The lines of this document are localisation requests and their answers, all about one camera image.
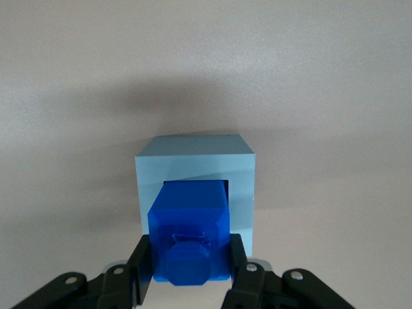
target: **dark blue block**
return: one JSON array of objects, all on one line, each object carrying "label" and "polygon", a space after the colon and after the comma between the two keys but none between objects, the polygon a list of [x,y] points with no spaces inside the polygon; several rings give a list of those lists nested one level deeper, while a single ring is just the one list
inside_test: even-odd
[{"label": "dark blue block", "polygon": [[148,221],[157,281],[202,285],[229,278],[230,220],[223,180],[165,182]]}]

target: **light blue box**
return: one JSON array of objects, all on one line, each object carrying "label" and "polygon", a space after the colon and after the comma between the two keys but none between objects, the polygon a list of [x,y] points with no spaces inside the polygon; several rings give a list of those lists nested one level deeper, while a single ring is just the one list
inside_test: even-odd
[{"label": "light blue box", "polygon": [[147,213],[163,182],[227,180],[230,232],[241,234],[252,255],[256,156],[240,135],[158,136],[136,156],[140,217],[149,233]]}]

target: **screw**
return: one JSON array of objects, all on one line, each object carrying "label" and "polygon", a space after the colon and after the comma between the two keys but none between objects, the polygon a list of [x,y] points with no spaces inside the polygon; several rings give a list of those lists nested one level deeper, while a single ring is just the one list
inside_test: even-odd
[{"label": "screw", "polygon": [[290,277],[292,277],[292,279],[295,279],[295,280],[303,280],[302,273],[298,272],[297,270],[294,270],[293,272],[291,272]]},{"label": "screw", "polygon": [[64,283],[66,283],[67,285],[70,285],[76,281],[77,281],[76,277],[70,277],[70,278],[67,278],[67,280]]},{"label": "screw", "polygon": [[122,272],[123,272],[123,268],[122,268],[122,267],[118,267],[118,268],[116,268],[116,269],[113,271],[113,273],[114,273],[115,275],[120,275]]},{"label": "screw", "polygon": [[255,264],[249,263],[249,264],[246,265],[246,269],[249,272],[255,272],[255,271],[258,270],[258,267]]}]

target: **white wall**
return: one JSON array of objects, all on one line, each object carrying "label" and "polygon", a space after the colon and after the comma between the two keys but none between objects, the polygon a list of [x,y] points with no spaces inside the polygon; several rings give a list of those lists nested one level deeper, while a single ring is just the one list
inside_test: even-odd
[{"label": "white wall", "polygon": [[[152,137],[240,133],[256,257],[356,308],[409,308],[411,16],[411,1],[1,1],[1,306],[128,258]],[[144,307],[219,308],[228,287],[154,284]]]}]

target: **blue cube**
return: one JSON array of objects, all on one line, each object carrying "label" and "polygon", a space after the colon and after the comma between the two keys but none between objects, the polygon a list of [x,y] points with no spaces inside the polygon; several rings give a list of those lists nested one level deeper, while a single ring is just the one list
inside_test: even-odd
[{"label": "blue cube", "polygon": [[229,278],[227,182],[165,182],[148,222],[157,281],[202,285]]}]

